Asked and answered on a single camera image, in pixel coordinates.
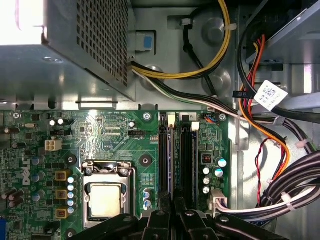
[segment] psu ventilation grille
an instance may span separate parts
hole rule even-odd
[[[128,86],[128,0],[77,0],[76,43]]]

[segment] green circuit board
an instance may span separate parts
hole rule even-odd
[[[73,234],[80,233],[83,228],[84,202],[82,193],[83,173],[80,165],[85,160],[123,161],[131,162],[136,169],[137,198],[136,216],[144,211],[144,190],[151,190],[151,206],[156,209],[158,201],[158,124],[159,111],[148,111],[150,119],[145,120],[145,111],[2,111],[0,112],[0,183],[1,192],[12,188],[23,191],[23,203],[10,207],[8,200],[0,201],[0,217],[6,221],[7,240],[67,239],[70,229]],[[202,154],[210,154],[212,162],[206,163],[211,170],[217,164],[216,157],[229,159],[228,121],[209,123],[203,119],[203,112],[195,112],[200,122],[198,131],[198,195],[199,210],[208,210],[208,195],[202,194],[203,175],[201,168]],[[58,119],[65,122],[57,124]],[[132,130],[143,132],[142,135],[132,136]],[[62,140],[62,149],[46,151],[45,141],[52,136]],[[148,155],[149,165],[141,163],[141,157]],[[40,164],[33,164],[33,157],[41,157]],[[70,156],[76,157],[76,164],[70,165]],[[229,195],[228,170],[222,178],[216,178],[212,173],[210,186],[220,188],[226,196]],[[43,173],[41,180],[33,181],[34,175]],[[67,189],[67,181],[57,181],[57,173],[63,172],[75,180],[75,190],[72,191],[74,213],[66,219],[57,218],[56,209],[67,209],[67,199],[56,199],[56,192]],[[40,199],[35,195],[43,191]],[[58,223],[59,230],[52,236],[40,238],[44,228],[49,223]]]

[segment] white label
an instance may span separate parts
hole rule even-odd
[[[271,111],[275,108],[288,93],[281,88],[274,85],[272,82],[265,80],[261,87],[259,88],[257,94],[254,96],[254,100],[256,100],[261,106]]]

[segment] white connector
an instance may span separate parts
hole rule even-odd
[[[52,139],[44,141],[44,150],[45,151],[59,151],[62,149],[62,139]]]
[[[219,189],[213,189],[211,190],[211,196],[208,200],[209,210],[212,212],[213,218],[220,214],[217,211],[217,200],[223,201],[226,205],[228,204],[228,198],[226,198]]]

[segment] motherboard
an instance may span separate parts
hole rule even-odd
[[[207,212],[211,190],[229,195],[229,159],[220,113],[2,111],[0,239],[68,239],[175,189]]]

